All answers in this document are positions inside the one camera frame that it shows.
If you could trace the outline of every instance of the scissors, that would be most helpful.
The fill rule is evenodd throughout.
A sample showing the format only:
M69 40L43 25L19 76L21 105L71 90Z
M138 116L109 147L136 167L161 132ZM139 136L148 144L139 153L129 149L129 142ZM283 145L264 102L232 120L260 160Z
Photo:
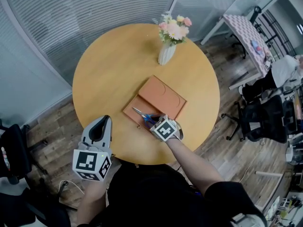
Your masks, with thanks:
M146 125L147 128L151 128L157 121L154 121L152 119L152 117L159 117L159 115L156 115L156 114L143 114L139 109L136 109L133 107L133 109L138 113L140 114L143 119L144 119L144 123Z

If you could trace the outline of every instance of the round wooden table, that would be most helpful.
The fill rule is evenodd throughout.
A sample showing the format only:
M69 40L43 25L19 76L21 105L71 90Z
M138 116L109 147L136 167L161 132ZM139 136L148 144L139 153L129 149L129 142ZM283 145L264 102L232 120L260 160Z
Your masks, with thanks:
M178 117L184 144L197 149L217 119L220 93L207 57L193 42L178 44L172 59L158 64L162 47L158 27L132 24L115 28L96 39L82 55L75 71L72 95L79 121L86 127L108 114L113 121L111 148L117 158L145 165L175 160L164 142L122 111L143 83L155 75L187 100Z

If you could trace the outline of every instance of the flower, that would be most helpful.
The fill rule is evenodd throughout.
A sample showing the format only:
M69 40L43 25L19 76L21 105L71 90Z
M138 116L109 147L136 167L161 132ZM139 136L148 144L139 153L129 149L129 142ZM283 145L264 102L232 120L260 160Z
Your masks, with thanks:
M181 30L177 24L168 24L167 31L169 33L170 38L173 38L175 40L182 39Z
M184 24L185 24L186 26L191 26L191 25L192 25L191 20L190 20L188 17L186 17L186 18L184 19Z
M159 28L162 30L167 30L167 23L165 23L165 22L160 23Z
M170 14L162 14L163 16L163 22L168 23L171 21L172 17Z
M182 37L185 37L189 33L189 29L185 26L181 26L180 33L181 33Z
M177 16L177 21L178 22L183 22L183 20L184 20L183 16L180 16L180 15Z

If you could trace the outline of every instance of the orange case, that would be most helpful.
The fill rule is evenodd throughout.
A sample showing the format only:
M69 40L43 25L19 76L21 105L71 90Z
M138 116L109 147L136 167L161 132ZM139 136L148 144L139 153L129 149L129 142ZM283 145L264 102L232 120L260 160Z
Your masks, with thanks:
M167 86L156 76L151 76L141 87L134 99L125 107L123 112L144 127L144 119L133 107L144 114L167 114L171 119L176 119L187 101Z

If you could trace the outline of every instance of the pink flower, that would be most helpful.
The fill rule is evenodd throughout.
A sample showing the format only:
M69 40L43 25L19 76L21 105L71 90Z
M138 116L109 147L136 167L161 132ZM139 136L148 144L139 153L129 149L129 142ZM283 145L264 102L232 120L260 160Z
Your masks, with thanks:
M169 33L169 36L175 40L181 40L182 34L179 25L177 24L168 24L167 25L167 31Z
M185 26L181 26L180 33L181 33L182 37L185 37L189 33L189 29Z
M159 28L162 30L167 30L167 23L165 23L165 22L160 23Z
M192 24L191 24L191 20L188 18L188 17L186 17L185 19L184 19L184 24L186 25L186 26L191 26Z

